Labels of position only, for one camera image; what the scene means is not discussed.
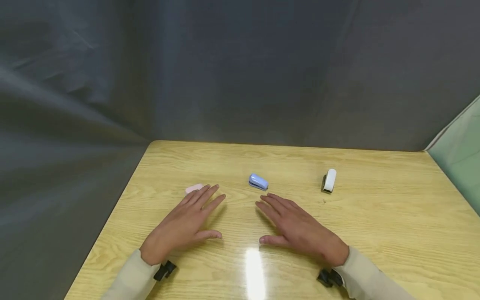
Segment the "pink object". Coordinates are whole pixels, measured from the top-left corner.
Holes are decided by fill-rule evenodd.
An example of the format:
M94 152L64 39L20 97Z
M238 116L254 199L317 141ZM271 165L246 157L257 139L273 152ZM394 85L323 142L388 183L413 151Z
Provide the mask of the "pink object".
M188 194L188 193L190 193L190 192L199 190L199 189L201 189L202 187L204 187L204 185L201 184L201 183L192 185L191 187L188 187L188 188L185 189L185 195Z

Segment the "wrist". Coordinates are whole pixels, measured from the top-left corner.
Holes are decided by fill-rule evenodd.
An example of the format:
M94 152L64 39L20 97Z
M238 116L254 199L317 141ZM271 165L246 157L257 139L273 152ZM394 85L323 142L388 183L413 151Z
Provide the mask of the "wrist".
M348 259L350 248L341 238L334 236L330 241L323 243L319 249L318 256L321 261L329 264L331 267L338 267Z
M166 260L168 253L169 251L166 249L149 247L145 242L140 247L140 257L148 265L161 264Z
M348 247L345 242L343 242L340 238L336 241L336 246L333 247L334 251L332 253L332 257L329 261L329 264L332 267L339 267L345 264L350 255L350 248Z

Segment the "hand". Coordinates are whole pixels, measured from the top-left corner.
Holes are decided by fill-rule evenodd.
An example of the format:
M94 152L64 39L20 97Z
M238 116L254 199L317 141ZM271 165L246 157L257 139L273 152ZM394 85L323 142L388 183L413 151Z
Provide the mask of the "hand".
M216 230L199 231L210 213L225 199L225 194L220 195L203 207L218 187L218 184L212 188L205 185L200 190L189 193L158 224L140 247L141 257L147 264L160 264L174 249L206 239L222 238L222 234Z
M255 204L282 234L262 236L261 244L292 248L322 259L332 267L345 263L349 254L348 245L295 202L270 193L260 198L269 205L259 201Z

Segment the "blue stapler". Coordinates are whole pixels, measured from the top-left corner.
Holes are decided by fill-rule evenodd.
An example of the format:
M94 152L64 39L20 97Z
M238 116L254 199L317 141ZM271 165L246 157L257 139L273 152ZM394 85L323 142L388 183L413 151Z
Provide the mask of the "blue stapler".
M266 191L268 189L268 181L258 176L257 174L250 175L250 178L248 179L248 184L262 191Z

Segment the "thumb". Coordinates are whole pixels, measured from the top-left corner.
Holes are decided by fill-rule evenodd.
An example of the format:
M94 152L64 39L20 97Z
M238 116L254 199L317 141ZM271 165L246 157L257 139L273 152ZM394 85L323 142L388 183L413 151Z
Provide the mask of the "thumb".
M195 233L195 235L193 236L193 241L199 242L207 239L221 239L221 238L222 238L222 234L220 233L220 231L202 230Z
M260 238L261 244L290 247L290 243L283 235L264 235Z

